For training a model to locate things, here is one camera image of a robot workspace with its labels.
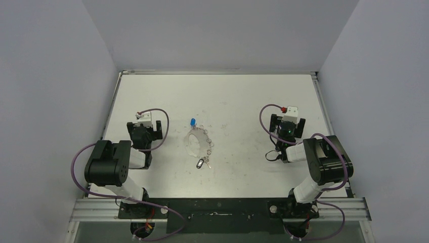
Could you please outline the blue tagged key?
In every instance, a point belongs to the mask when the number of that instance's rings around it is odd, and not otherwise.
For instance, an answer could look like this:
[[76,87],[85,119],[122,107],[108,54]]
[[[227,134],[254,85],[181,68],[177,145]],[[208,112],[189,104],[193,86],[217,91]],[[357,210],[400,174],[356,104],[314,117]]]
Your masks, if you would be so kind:
[[190,126],[191,126],[191,129],[195,129],[196,128],[196,119],[195,118],[192,118],[190,120]]

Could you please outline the clear plastic keyring holder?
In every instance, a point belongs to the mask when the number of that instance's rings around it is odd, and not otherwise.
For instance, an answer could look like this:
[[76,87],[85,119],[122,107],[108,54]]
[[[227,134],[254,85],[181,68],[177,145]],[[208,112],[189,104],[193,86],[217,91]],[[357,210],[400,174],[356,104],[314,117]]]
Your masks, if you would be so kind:
[[214,147],[214,142],[208,136],[208,130],[203,126],[192,126],[183,138],[183,143],[188,155],[203,159],[204,162],[209,160]]

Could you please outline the black tagged key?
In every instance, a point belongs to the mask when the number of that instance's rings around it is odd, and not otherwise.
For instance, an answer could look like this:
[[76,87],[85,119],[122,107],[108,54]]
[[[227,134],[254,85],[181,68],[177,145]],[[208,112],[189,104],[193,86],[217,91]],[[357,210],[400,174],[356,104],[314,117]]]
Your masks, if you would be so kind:
[[201,169],[204,165],[207,165],[209,169],[211,169],[211,165],[209,164],[209,158],[203,157],[200,158],[196,164],[197,169]]

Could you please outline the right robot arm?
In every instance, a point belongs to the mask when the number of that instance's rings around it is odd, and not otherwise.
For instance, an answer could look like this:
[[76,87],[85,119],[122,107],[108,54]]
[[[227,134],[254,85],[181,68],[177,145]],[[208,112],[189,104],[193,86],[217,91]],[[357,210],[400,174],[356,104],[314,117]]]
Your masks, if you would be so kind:
[[291,189],[287,203],[280,212],[287,218],[304,218],[316,214],[315,200],[320,195],[346,182],[354,173],[351,159],[336,135],[315,135],[297,142],[302,137],[305,119],[289,121],[286,116],[272,114],[269,132],[278,137],[274,142],[276,160],[283,163],[306,162],[309,175]]

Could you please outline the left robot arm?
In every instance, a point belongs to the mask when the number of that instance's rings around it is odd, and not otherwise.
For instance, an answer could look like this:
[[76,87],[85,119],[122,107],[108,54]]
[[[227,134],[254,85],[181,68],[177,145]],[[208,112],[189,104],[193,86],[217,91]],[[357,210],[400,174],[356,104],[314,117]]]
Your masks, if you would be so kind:
[[88,183],[110,190],[120,200],[119,218],[149,217],[154,207],[147,201],[145,188],[129,177],[130,170],[146,170],[152,162],[152,142],[161,140],[162,124],[156,121],[128,122],[129,140],[114,143],[99,140],[85,166],[84,177]]

